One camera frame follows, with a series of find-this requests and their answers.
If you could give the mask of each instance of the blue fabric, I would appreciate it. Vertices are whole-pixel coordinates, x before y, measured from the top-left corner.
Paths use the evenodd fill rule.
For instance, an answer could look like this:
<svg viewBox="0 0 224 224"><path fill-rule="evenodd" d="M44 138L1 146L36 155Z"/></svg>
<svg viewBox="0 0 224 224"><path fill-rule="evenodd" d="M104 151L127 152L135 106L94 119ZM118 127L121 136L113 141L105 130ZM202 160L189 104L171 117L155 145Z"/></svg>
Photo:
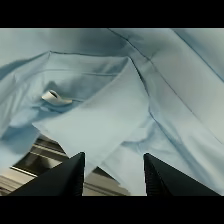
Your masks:
<svg viewBox="0 0 224 224"><path fill-rule="evenodd" d="M133 195L145 152L223 195L223 32L1 29L0 170L42 133ZM77 101L50 105L49 89Z"/></svg>

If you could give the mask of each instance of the wrinkled fabric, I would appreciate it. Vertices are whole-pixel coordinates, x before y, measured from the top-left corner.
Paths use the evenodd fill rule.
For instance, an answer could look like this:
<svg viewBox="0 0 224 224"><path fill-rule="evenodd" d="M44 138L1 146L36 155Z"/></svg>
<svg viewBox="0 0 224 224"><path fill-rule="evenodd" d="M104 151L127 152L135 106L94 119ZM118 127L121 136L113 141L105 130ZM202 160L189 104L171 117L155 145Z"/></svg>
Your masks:
<svg viewBox="0 0 224 224"><path fill-rule="evenodd" d="M1 29L0 170L42 133L146 195L151 153L224 194L223 29ZM72 98L55 106L53 90Z"/></svg>

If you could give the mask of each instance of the light blue shirt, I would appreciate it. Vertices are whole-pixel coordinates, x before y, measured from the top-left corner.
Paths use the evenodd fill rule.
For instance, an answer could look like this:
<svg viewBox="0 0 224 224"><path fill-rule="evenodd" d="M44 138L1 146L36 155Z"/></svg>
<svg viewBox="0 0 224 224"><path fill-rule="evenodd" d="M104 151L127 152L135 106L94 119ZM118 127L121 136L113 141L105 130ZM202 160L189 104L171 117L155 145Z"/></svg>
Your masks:
<svg viewBox="0 0 224 224"><path fill-rule="evenodd" d="M0 49L1 171L42 133L132 195L146 152L224 194L223 29L1 29Z"/></svg>

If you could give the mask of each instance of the black object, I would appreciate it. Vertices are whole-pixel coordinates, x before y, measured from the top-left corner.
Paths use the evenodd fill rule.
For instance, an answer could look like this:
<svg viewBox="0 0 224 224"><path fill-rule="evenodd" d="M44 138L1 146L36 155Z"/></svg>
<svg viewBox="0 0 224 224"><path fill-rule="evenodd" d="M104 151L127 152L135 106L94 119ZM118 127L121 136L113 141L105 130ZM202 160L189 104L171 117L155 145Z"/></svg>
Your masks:
<svg viewBox="0 0 224 224"><path fill-rule="evenodd" d="M147 196L219 196L149 153L144 155L144 169Z"/></svg>
<svg viewBox="0 0 224 224"><path fill-rule="evenodd" d="M85 153L81 152L34 178L9 196L82 196Z"/></svg>

